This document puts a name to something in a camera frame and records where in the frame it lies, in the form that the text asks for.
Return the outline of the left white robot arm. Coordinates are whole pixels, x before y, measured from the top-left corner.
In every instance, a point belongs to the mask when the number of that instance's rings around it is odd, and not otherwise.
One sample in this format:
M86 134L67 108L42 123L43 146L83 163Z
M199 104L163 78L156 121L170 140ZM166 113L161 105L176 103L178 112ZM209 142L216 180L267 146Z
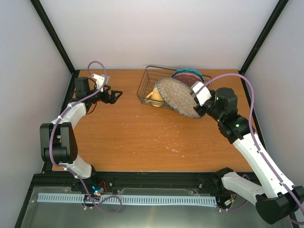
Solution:
M70 171L88 191L98 188L99 179L95 169L78 155L74 127L82 117L89 114L92 105L98 102L114 104L123 94L111 90L110 77L92 74L91 77L75 79L75 90L64 111L52 122L40 126L41 158L44 162Z

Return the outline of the yellow mug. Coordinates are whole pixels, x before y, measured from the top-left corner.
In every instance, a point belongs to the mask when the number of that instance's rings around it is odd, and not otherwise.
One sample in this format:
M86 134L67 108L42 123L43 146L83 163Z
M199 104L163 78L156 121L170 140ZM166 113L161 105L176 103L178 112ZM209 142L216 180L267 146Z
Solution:
M157 87L155 87L144 100L146 103L150 103L154 107L161 107L164 104L164 100L158 92Z

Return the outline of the pink plate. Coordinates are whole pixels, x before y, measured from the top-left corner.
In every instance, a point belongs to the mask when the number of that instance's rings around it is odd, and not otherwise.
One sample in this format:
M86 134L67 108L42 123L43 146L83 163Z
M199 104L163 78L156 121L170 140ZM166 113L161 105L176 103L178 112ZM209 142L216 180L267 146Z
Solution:
M190 72L177 73L174 76L172 76L172 78L184 83L188 87L192 87L196 82L203 83L203 80L201 79L200 76Z

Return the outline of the blue dotted plate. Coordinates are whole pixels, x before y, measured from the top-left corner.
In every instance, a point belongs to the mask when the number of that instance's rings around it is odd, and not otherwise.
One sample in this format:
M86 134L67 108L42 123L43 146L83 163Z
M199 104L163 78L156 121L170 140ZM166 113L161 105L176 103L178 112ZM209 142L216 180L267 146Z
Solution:
M198 76L198 77L201 79L202 82L205 82L205 79L204 79L202 73L199 72L199 71L196 70L196 69L193 69L193 68L181 68L181 69L176 70L176 71L172 74L171 77L174 77L174 76L176 76L176 75L179 74L179 73L192 73L192 74L195 74L196 76Z

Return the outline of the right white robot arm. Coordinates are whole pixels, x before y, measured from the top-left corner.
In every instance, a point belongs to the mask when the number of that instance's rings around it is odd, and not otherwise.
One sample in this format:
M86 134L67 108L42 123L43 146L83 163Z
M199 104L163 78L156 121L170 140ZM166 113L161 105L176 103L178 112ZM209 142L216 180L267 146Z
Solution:
M195 111L217 121L220 133L246 159L259 184L236 174L231 169L219 171L223 188L240 195L256 207L260 217L274 224L297 211L304 201L303 186L295 186L271 159L248 119L238 114L238 97L231 88L192 88Z

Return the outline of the grey speckled large plate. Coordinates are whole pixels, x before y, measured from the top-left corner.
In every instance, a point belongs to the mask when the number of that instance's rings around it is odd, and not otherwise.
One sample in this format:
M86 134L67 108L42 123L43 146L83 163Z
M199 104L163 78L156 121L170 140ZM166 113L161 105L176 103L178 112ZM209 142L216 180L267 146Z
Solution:
M179 114L193 119L202 118L194 109L197 105L186 84L173 78L161 78L156 87L162 99Z

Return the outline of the black wire dish rack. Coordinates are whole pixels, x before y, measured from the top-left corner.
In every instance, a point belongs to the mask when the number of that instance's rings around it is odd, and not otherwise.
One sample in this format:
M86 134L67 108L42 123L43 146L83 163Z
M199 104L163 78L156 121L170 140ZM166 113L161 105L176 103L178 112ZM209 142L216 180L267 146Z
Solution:
M156 87L156 83L159 79L171 77L176 71L177 69L174 68L166 68L152 65L147 66L142 76L140 85L137 89L137 97L140 102L145 105L171 109L171 107L166 102L161 103L160 101L152 99L152 95L150 97L147 96Z

